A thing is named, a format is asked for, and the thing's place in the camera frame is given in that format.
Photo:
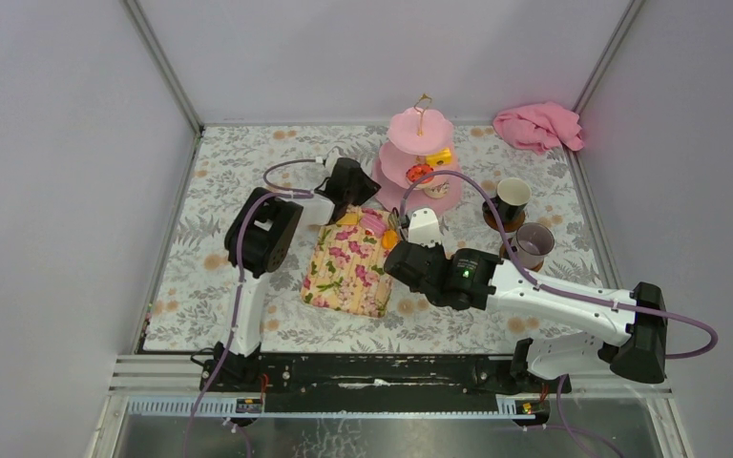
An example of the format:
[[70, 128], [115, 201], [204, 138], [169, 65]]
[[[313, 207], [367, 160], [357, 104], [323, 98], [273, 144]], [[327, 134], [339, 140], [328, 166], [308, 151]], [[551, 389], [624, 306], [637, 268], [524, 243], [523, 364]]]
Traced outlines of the floral dessert tray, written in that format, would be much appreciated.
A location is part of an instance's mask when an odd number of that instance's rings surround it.
[[[347, 213], [381, 215], [389, 212], [350, 206]], [[300, 290], [301, 300], [313, 307], [351, 315], [382, 318], [386, 315], [393, 279], [383, 270], [390, 251], [381, 238], [363, 227], [336, 222], [320, 229], [317, 243]]]

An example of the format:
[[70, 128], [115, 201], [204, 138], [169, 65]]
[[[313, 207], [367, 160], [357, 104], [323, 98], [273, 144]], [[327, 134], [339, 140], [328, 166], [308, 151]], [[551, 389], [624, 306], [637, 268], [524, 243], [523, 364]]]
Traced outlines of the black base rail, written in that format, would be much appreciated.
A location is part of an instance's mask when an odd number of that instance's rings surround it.
[[513, 355], [199, 352], [199, 387], [251, 393], [246, 413], [544, 416], [569, 381], [541, 379]]

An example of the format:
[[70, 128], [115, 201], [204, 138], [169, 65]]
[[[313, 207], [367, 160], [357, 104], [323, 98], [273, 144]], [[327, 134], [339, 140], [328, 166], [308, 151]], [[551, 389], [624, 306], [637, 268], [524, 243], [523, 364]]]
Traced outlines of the pink cloth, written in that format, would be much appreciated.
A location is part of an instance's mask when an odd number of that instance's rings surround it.
[[538, 155], [560, 146], [572, 152], [585, 147], [579, 115], [554, 102], [501, 111], [495, 116], [492, 126], [509, 145]]

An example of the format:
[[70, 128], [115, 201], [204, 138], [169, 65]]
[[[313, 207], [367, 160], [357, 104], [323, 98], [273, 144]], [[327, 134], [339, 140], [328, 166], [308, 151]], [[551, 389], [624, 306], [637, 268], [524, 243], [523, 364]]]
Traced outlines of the purple mug black handle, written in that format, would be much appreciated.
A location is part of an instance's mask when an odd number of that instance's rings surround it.
[[521, 265], [538, 271], [546, 257], [555, 248], [555, 237], [545, 225], [537, 222], [524, 223], [510, 239], [513, 254]]

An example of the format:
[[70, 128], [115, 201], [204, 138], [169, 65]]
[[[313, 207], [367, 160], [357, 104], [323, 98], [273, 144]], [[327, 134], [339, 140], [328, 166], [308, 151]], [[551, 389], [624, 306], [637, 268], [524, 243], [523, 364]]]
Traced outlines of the chocolate drizzle donut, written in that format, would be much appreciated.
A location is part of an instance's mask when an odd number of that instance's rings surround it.
[[450, 184], [447, 180], [441, 182], [440, 184], [437, 184], [435, 186], [430, 186], [426, 189], [424, 189], [424, 194], [433, 199], [441, 199], [444, 198], [450, 191]]

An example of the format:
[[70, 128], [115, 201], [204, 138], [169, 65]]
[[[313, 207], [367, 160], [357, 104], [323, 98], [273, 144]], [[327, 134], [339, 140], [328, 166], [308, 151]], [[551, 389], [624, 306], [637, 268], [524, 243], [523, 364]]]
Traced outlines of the orange tart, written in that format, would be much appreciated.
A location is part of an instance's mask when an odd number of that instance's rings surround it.
[[391, 251], [400, 241], [399, 234], [392, 229], [387, 229], [381, 237], [381, 245], [385, 250]]

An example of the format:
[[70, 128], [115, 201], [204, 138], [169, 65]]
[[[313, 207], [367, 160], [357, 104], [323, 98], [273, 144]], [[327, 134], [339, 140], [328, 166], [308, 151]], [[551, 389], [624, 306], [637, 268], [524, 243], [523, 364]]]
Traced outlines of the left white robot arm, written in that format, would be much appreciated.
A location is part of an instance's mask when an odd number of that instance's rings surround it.
[[297, 229], [334, 223], [349, 207], [366, 203], [381, 190], [355, 159], [317, 157], [313, 161], [325, 166], [321, 184], [296, 189], [266, 183], [253, 189], [224, 236], [223, 246], [238, 270], [238, 281], [216, 365], [222, 367], [221, 379], [234, 391], [247, 391], [257, 382], [258, 368], [250, 360], [262, 344], [259, 325], [269, 277], [282, 266]]

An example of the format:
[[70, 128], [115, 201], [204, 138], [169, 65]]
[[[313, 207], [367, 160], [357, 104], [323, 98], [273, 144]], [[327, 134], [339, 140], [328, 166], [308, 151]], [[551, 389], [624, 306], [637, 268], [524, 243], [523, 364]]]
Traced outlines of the tan biscuit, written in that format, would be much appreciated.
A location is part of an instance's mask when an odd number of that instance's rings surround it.
[[340, 226], [354, 226], [359, 223], [360, 216], [358, 213], [346, 213], [337, 222]]

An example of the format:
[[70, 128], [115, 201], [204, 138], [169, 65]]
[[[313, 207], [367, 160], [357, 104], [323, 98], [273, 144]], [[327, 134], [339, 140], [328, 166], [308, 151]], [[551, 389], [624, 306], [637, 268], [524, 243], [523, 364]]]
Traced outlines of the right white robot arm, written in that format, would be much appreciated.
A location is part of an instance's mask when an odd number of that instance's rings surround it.
[[604, 368], [642, 384], [664, 382], [667, 320], [661, 289], [647, 282], [633, 290], [595, 289], [519, 271], [511, 260], [464, 248], [399, 242], [385, 272], [423, 294], [435, 306], [454, 310], [502, 310], [565, 324], [574, 334], [518, 343], [509, 368], [511, 384], [532, 393], [546, 380]]

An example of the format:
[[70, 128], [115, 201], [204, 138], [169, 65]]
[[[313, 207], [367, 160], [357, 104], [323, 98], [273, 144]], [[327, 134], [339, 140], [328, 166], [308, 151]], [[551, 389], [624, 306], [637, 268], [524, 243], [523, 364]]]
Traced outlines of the metal tongs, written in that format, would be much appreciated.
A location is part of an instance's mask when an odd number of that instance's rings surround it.
[[387, 217], [387, 225], [396, 233], [399, 239], [405, 239], [403, 218], [400, 216], [397, 208], [393, 208]]

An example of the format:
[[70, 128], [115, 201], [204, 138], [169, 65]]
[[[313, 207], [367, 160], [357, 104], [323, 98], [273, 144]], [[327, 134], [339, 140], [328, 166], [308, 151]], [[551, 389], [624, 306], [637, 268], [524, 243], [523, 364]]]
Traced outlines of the pink wafer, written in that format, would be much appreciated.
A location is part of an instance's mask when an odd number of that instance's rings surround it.
[[367, 234], [380, 238], [387, 230], [387, 223], [379, 214], [363, 213], [359, 225], [364, 228]]

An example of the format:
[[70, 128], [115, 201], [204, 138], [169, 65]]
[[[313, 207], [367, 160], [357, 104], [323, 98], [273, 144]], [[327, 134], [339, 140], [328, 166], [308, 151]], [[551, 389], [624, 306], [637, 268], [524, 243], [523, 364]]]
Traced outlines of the red donut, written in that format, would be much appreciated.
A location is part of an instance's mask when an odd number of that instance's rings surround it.
[[434, 169], [426, 163], [415, 164], [407, 169], [405, 177], [409, 184], [419, 181], [419, 187], [429, 187], [434, 177], [428, 177], [428, 175], [433, 171]]

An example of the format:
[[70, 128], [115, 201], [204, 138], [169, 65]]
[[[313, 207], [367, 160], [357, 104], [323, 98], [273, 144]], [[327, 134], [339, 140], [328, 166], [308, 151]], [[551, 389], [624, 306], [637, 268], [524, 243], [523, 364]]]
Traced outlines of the black mug white inside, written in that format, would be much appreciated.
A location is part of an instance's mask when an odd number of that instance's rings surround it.
[[507, 224], [517, 221], [524, 214], [531, 197], [532, 190], [527, 182], [518, 177], [508, 177], [497, 183], [496, 196], [491, 198], [491, 203], [501, 221]]

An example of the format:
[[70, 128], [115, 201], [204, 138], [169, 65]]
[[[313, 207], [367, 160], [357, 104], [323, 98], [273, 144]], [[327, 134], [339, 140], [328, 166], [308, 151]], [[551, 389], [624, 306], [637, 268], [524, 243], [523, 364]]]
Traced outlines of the yellow roll cake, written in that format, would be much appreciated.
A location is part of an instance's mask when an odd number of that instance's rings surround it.
[[444, 165], [450, 165], [453, 161], [453, 155], [451, 148], [443, 148], [441, 151], [425, 156], [425, 163], [429, 167], [440, 167]]

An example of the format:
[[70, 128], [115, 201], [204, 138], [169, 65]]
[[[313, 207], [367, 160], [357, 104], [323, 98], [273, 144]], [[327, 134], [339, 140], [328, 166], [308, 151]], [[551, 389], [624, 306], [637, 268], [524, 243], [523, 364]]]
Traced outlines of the pink three-tier cake stand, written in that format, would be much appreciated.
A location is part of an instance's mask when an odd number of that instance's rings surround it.
[[406, 180], [409, 167], [425, 163], [425, 156], [447, 147], [452, 151], [452, 163], [432, 168], [434, 171], [448, 172], [461, 170], [453, 140], [454, 126], [431, 104], [432, 98], [423, 94], [412, 107], [394, 115], [389, 122], [387, 141], [379, 149], [372, 170], [372, 179], [381, 185], [375, 198], [388, 211], [398, 209], [403, 195], [409, 193], [406, 203], [408, 210], [429, 207], [442, 216], [455, 207], [462, 197], [462, 185], [449, 174], [434, 177], [429, 185], [435, 186], [445, 180], [449, 182], [450, 191], [441, 199], [427, 197], [424, 189], [428, 187], [419, 187], [419, 181], [409, 184]]

